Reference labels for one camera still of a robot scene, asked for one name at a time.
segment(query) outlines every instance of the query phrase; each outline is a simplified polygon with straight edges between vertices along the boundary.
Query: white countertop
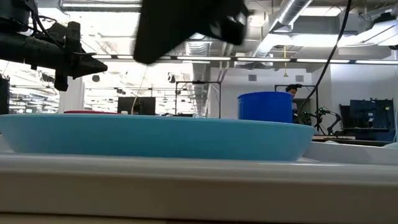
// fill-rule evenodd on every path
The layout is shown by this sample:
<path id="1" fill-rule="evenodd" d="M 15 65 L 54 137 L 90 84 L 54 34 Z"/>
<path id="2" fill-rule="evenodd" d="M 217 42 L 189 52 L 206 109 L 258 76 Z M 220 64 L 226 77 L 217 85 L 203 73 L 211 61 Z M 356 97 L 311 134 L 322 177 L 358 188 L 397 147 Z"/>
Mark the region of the white countertop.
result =
<path id="1" fill-rule="evenodd" d="M 0 212 L 398 222 L 398 166 L 0 154 L 0 183 Z"/>

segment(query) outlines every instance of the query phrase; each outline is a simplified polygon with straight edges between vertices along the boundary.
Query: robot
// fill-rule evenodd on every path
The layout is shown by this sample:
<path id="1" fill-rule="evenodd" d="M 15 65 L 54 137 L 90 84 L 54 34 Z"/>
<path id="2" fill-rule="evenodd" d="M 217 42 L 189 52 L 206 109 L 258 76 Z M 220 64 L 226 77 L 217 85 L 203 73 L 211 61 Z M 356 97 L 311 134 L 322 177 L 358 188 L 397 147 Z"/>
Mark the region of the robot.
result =
<path id="1" fill-rule="evenodd" d="M 134 59 L 140 63 L 154 63 L 196 32 L 241 44 L 248 14 L 243 0 L 144 0 Z M 33 27 L 29 27 L 30 17 Z M 95 54 L 82 49 L 79 23 L 69 22 L 64 27 L 56 22 L 45 30 L 41 17 L 45 16 L 39 16 L 36 0 L 0 1 L 0 59 L 26 63 L 32 69 L 54 69 L 54 85 L 60 91 L 68 89 L 68 77 L 75 79 L 107 71 L 105 64 L 92 57 Z M 27 30 L 32 30 L 33 34 L 21 34 Z M 170 35 L 165 38 L 158 33 Z"/>
<path id="2" fill-rule="evenodd" d="M 29 27 L 29 18 L 33 27 Z M 54 69 L 55 88 L 68 89 L 68 76 L 78 78 L 105 72 L 108 67 L 86 53 L 80 44 L 80 24 L 65 27 L 56 22 L 45 30 L 35 0 L 0 1 L 0 59 L 26 63 L 31 69 Z M 21 32 L 32 30 L 32 35 Z"/>

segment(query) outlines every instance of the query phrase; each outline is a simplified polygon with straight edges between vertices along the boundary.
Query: computer monitor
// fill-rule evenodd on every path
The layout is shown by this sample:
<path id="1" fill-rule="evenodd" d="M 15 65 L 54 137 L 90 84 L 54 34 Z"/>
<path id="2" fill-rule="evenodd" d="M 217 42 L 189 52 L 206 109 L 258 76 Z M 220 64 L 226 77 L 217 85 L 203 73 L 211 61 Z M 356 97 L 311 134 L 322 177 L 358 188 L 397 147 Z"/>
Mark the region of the computer monitor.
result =
<path id="1" fill-rule="evenodd" d="M 1 79 L 0 83 L 0 115 L 9 113 L 9 80 Z"/>
<path id="2" fill-rule="evenodd" d="M 132 104 L 135 97 L 119 97 L 118 98 L 118 113 L 127 111 L 131 114 Z M 137 97 L 134 105 L 133 114 L 139 115 L 156 115 L 156 98 L 155 97 Z"/>

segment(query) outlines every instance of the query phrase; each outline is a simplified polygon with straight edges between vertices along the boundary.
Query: fluorescent light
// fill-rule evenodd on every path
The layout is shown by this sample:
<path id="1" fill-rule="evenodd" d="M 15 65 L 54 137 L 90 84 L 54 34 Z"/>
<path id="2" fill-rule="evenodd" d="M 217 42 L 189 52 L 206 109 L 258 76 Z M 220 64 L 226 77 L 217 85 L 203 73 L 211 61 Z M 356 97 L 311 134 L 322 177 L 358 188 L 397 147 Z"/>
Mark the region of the fluorescent light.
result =
<path id="1" fill-rule="evenodd" d="M 29 86 L 29 85 L 13 85 L 11 88 L 54 88 L 54 86 Z"/>
<path id="2" fill-rule="evenodd" d="M 209 64 L 209 61 L 192 61 L 192 60 L 184 60 L 182 63 L 206 63 Z"/>
<path id="3" fill-rule="evenodd" d="M 326 63 L 327 59 L 297 59 L 297 62 Z"/>
<path id="4" fill-rule="evenodd" d="M 96 59 L 112 59 L 112 56 L 110 56 L 110 55 L 93 55 L 93 58 L 96 58 Z"/>
<path id="5" fill-rule="evenodd" d="M 118 59 L 132 59 L 132 55 L 118 55 Z"/>
<path id="6" fill-rule="evenodd" d="M 338 7 L 306 7 L 300 16 L 337 16 L 341 13 Z"/>
<path id="7" fill-rule="evenodd" d="M 299 34 L 292 38 L 294 46 L 302 47 L 332 47 L 336 44 L 337 35 Z"/>
<path id="8" fill-rule="evenodd" d="M 62 4 L 62 7 L 103 7 L 103 8 L 111 8 L 111 7 L 141 7 L 140 4 Z"/>
<path id="9" fill-rule="evenodd" d="M 327 59 L 297 59 L 297 62 L 307 63 L 327 63 Z M 349 60 L 332 59 L 330 63 L 349 63 Z"/>
<path id="10" fill-rule="evenodd" d="M 349 63 L 350 60 L 340 60 L 340 59 L 332 59 L 330 63 Z"/>
<path id="11" fill-rule="evenodd" d="M 160 57 L 159 59 L 161 59 L 161 60 L 170 60 L 171 57 L 170 56 L 163 56 L 163 57 Z"/>
<path id="12" fill-rule="evenodd" d="M 101 37 L 98 40 L 100 41 L 125 41 L 125 40 L 135 40 L 135 37 Z"/>
<path id="13" fill-rule="evenodd" d="M 44 108 L 45 108 L 46 110 L 57 110 L 57 109 L 58 109 L 58 108 L 53 107 L 53 106 L 44 106 Z"/>
<path id="14" fill-rule="evenodd" d="M 198 44 L 198 45 L 201 45 L 201 44 L 212 44 L 213 43 L 210 40 L 187 40 L 186 42 L 190 43 L 190 44 Z"/>
<path id="15" fill-rule="evenodd" d="M 251 58 L 251 57 L 240 57 L 237 58 L 238 61 L 246 62 L 289 62 L 289 58 Z"/>
<path id="16" fill-rule="evenodd" d="M 25 106 L 10 106 L 9 109 L 12 110 L 25 109 Z"/>
<path id="17" fill-rule="evenodd" d="M 398 65 L 398 60 L 357 60 L 355 63 L 368 65 Z"/>
<path id="18" fill-rule="evenodd" d="M 228 61 L 228 60 L 231 60 L 230 57 L 198 57 L 198 56 L 178 56 L 177 59 L 179 59 L 179 60 L 204 60 L 204 61 L 209 61 L 209 60 Z"/>

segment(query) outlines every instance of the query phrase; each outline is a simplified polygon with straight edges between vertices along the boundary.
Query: red lid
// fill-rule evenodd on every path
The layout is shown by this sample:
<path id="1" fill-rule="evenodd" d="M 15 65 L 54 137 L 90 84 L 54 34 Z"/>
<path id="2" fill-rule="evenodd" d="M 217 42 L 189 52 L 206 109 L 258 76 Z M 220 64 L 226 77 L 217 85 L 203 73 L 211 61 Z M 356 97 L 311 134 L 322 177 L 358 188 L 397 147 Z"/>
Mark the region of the red lid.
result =
<path id="1" fill-rule="evenodd" d="M 102 112 L 102 111 L 65 111 L 63 113 L 86 113 L 86 114 L 119 114 L 112 112 Z"/>

